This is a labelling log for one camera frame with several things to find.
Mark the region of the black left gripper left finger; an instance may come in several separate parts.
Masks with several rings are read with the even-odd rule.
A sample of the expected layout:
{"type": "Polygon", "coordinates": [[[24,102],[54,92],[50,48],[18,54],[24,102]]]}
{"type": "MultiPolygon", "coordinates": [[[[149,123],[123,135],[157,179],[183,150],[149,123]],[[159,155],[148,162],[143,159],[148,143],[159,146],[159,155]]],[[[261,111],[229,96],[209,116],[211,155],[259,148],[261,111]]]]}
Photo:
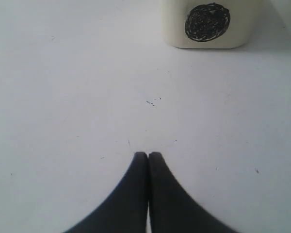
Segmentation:
{"type": "Polygon", "coordinates": [[[134,154],[111,194],[68,233],[145,233],[148,210],[148,157],[134,154]]]}

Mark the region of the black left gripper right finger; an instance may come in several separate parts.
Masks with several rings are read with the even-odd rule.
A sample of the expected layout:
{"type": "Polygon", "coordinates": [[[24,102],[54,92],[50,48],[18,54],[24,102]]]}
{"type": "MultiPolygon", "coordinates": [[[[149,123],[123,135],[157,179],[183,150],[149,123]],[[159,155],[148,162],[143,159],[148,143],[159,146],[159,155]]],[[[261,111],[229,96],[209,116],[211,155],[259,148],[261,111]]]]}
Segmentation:
{"type": "Polygon", "coordinates": [[[176,180],[163,156],[148,156],[149,215],[153,233],[234,233],[202,208],[176,180]]]}

